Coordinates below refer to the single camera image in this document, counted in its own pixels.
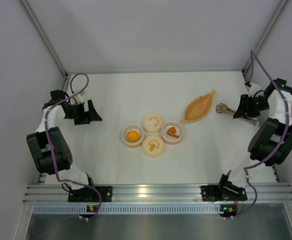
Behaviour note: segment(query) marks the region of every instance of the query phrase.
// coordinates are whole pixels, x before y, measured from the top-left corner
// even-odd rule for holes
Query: small tool
[[[227,114],[229,116],[234,116],[235,110],[229,108],[226,104],[220,103],[216,105],[216,112],[219,114]],[[243,120],[244,122],[250,123],[255,127],[258,126],[258,120],[250,117],[240,117],[239,119]]]

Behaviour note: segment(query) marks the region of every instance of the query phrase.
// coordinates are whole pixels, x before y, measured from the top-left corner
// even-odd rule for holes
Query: orange toy food
[[[174,138],[179,138],[179,136],[177,136],[177,135],[175,134],[176,132],[177,132],[177,131],[176,131],[176,128],[173,126],[173,127],[171,127],[170,129],[168,129],[167,134],[168,134],[169,136],[174,137]]]
[[[211,93],[200,96],[199,98],[192,101],[192,103],[187,107],[182,122],[185,123],[195,121],[205,116],[211,108],[215,93],[216,91],[213,90]]]
[[[139,133],[137,131],[130,131],[127,134],[127,141],[131,143],[135,143],[136,141],[139,140]]]

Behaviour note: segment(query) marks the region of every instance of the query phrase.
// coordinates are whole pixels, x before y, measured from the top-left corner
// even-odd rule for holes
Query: white tabletop
[[[103,121],[75,126],[73,120],[64,120],[60,129],[74,164],[96,184],[217,183],[222,173],[236,168],[249,154],[248,144],[258,128],[215,112],[219,103],[237,109],[240,95],[247,93],[241,72],[90,74],[89,78],[84,98],[93,101]],[[77,77],[74,90],[85,82],[84,76]],[[217,93],[210,112],[183,124],[184,138],[177,145],[166,144],[162,156],[149,158],[140,147],[128,148],[121,142],[126,125],[141,125],[148,113],[179,122],[187,106],[212,89]],[[56,182],[54,175],[47,176],[46,184]],[[251,182],[275,182],[272,168],[263,167]]]

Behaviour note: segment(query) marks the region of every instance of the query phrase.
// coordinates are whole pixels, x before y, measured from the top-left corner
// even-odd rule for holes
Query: yellow lid
[[[142,126],[149,133],[159,132],[164,124],[164,119],[157,113],[150,113],[142,119]]]
[[[142,151],[150,158],[157,158],[165,151],[165,143],[158,136],[149,136],[142,143]]]

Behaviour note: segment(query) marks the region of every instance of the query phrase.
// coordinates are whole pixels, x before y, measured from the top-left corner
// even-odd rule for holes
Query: plastic food container
[[[159,132],[163,124],[164,119],[157,113],[150,113],[142,119],[142,126],[149,133]]]
[[[127,134],[130,131],[136,131],[139,134],[139,139],[136,142],[129,142],[127,141]],[[121,138],[122,141],[124,142],[125,145],[127,145],[130,148],[136,148],[139,147],[142,144],[142,141],[145,138],[145,133],[142,129],[142,127],[136,125],[136,124],[130,124],[128,126],[126,126],[121,133]]]
[[[146,137],[142,143],[142,151],[150,158],[157,158],[165,151],[165,143],[158,136]]]
[[[176,135],[179,136],[179,138],[176,138],[176,137],[173,137],[173,136],[170,136],[167,134],[167,131],[172,128],[172,127],[175,127],[176,128]],[[165,143],[167,144],[177,144],[179,143],[182,138],[184,137],[184,130],[181,126],[180,123],[176,122],[176,121],[168,121],[166,122],[163,126],[162,126],[162,129],[160,131],[161,133],[161,137],[162,139],[164,140]]]

